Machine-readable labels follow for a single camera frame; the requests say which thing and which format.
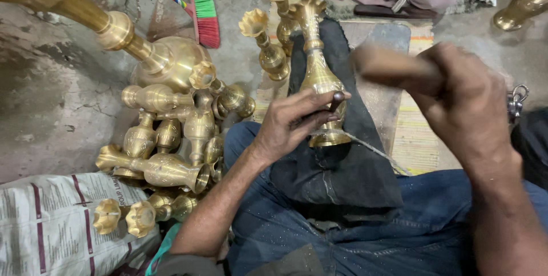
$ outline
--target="newspaper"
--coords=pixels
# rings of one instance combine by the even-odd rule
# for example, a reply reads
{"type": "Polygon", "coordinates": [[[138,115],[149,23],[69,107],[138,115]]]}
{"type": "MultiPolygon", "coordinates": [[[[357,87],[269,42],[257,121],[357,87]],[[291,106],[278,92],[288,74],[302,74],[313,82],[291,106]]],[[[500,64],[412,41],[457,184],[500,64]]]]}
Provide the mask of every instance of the newspaper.
{"type": "Polygon", "coordinates": [[[42,175],[0,186],[0,276],[144,275],[160,245],[158,225],[146,237],[125,221],[99,235],[93,212],[102,199],[146,200],[140,189],[104,172],[42,175]]]}

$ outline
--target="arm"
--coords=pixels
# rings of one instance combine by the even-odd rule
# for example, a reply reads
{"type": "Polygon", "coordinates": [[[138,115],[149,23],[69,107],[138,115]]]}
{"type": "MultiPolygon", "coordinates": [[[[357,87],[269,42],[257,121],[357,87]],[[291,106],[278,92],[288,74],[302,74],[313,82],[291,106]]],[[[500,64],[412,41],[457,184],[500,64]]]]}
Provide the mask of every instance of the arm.
{"type": "Polygon", "coordinates": [[[476,55],[450,44],[421,55],[444,72],[444,93],[410,94],[470,178],[480,273],[548,275],[548,236],[521,183],[522,159],[510,143],[504,80],[476,55]]]}
{"type": "Polygon", "coordinates": [[[257,137],[181,225],[169,251],[216,257],[240,200],[257,175],[293,151],[312,130],[339,119],[323,110],[331,103],[333,94],[304,90],[273,101],[257,137]]]}

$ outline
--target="forearm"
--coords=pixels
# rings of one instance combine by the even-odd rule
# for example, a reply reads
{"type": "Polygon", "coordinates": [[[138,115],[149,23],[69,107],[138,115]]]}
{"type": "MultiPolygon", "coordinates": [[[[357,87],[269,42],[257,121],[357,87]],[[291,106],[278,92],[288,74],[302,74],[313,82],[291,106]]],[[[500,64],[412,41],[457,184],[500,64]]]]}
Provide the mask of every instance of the forearm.
{"type": "Polygon", "coordinates": [[[240,200],[257,175],[270,164],[248,147],[181,225],[169,250],[173,254],[216,257],[229,231],[240,200]]]}
{"type": "Polygon", "coordinates": [[[494,166],[467,168],[474,196],[474,247],[485,275],[548,275],[548,237],[521,183],[515,151],[494,166]]]}

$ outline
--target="jeans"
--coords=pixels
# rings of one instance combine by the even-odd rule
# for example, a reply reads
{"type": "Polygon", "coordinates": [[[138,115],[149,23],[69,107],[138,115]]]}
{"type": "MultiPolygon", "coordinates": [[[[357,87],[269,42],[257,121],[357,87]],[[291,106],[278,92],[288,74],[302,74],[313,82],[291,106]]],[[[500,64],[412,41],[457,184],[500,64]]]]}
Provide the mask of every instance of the jeans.
{"type": "MultiPolygon", "coordinates": [[[[230,168],[260,128],[255,122],[232,126],[224,145],[230,168]]],[[[252,182],[232,222],[235,233],[227,259],[234,276],[281,259],[311,243],[326,275],[476,274],[467,214],[471,187],[463,170],[398,177],[404,202],[391,222],[361,222],[320,233],[271,183],[270,168],[252,182]]],[[[529,198],[548,231],[548,192],[524,181],[529,198]]]]}

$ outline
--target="broom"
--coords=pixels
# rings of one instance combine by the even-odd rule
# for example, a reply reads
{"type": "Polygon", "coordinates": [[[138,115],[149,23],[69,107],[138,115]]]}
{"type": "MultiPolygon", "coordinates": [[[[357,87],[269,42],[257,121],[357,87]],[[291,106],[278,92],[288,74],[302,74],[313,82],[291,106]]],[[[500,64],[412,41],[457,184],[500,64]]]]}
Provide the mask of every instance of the broom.
{"type": "Polygon", "coordinates": [[[213,0],[192,0],[194,4],[183,0],[174,0],[192,17],[196,42],[210,48],[219,48],[219,22],[213,0]]]}

